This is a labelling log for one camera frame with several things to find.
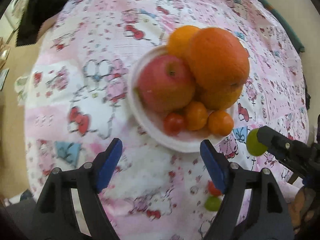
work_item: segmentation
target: lime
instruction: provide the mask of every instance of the lime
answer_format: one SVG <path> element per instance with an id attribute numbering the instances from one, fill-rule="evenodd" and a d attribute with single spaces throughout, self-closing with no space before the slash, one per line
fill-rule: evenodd
<path id="1" fill-rule="evenodd" d="M 218 197 L 209 196 L 204 204 L 204 208 L 208 211 L 218 211 L 221 205 L 221 200 Z"/>
<path id="2" fill-rule="evenodd" d="M 261 156 L 268 150 L 267 146 L 258 142 L 258 130 L 259 128 L 253 129 L 247 136 L 247 150 L 253 156 Z"/>

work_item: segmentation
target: blue gripper pad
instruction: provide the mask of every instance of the blue gripper pad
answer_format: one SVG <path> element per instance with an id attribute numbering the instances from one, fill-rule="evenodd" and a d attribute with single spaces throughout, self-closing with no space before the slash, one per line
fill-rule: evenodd
<path id="1" fill-rule="evenodd" d="M 203 140 L 201 142 L 200 155 L 214 186 L 225 194 L 229 181 L 228 160 L 223 154 L 218 153 L 214 149 L 209 140 Z"/>
<path id="2" fill-rule="evenodd" d="M 122 155 L 122 141 L 114 138 L 108 148 L 93 160 L 95 186 L 98 193 L 106 188 Z"/>

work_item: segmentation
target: green fruit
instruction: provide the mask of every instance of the green fruit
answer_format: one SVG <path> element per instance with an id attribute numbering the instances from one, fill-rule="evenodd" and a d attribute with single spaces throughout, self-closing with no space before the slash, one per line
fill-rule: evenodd
<path id="1" fill-rule="evenodd" d="M 268 150 L 267 146 L 258 142 L 258 130 L 259 128 L 253 129 L 247 136 L 247 150 L 253 156 L 261 156 Z"/>
<path id="2" fill-rule="evenodd" d="M 221 200 L 218 197 L 209 196 L 204 204 L 204 208 L 208 211 L 218 211 L 221 205 Z"/>

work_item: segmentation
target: silver screw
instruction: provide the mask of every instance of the silver screw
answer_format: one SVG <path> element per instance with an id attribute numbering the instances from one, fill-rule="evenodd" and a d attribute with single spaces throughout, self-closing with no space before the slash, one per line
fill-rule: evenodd
<path id="1" fill-rule="evenodd" d="M 233 169 L 233 170 L 236 170 L 239 168 L 239 165 L 238 163 L 230 163 L 230 167 Z"/>
<path id="2" fill-rule="evenodd" d="M 90 168 L 92 167 L 92 163 L 91 163 L 91 162 L 87 162 L 87 163 L 85 163 L 85 164 L 83 165 L 83 167 L 84 167 L 85 169 L 90 169 Z"/>
<path id="3" fill-rule="evenodd" d="M 53 174 L 58 174 L 60 172 L 60 168 L 54 168 L 51 172 Z"/>
<path id="4" fill-rule="evenodd" d="M 268 168 L 263 168 L 262 172 L 266 175 L 269 175 L 271 173 L 271 171 Z"/>

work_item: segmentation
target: pink tablecloth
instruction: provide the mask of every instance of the pink tablecloth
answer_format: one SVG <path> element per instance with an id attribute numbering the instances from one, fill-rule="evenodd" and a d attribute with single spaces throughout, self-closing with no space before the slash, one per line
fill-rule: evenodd
<path id="1" fill-rule="evenodd" d="M 123 156 L 100 198 L 120 238 L 202 238 L 215 213 L 204 209 L 209 175 L 199 153 L 158 145 L 126 100 L 132 64 L 187 24 L 227 29 L 250 54 L 235 129 L 216 148 L 243 168 L 268 167 L 287 181 L 291 172 L 271 154 L 252 157 L 245 145 L 248 132 L 260 125 L 291 139 L 308 137 L 300 58 L 257 0 L 70 0 L 28 84 L 25 135 L 35 197 L 53 167 L 79 167 L 119 137 Z"/>

